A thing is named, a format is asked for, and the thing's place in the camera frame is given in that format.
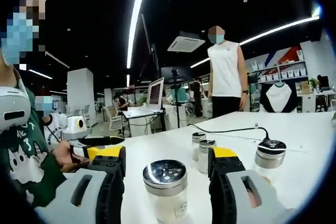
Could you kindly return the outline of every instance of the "blue face mask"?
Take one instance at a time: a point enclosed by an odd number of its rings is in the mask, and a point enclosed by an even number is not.
[[[219,44],[223,42],[224,35],[210,35],[209,34],[208,38],[213,44]]]
[[[26,13],[13,13],[13,19],[7,20],[7,33],[0,34],[6,65],[19,64],[20,53],[33,50],[33,33],[38,28],[33,26],[32,19],[27,19]]]

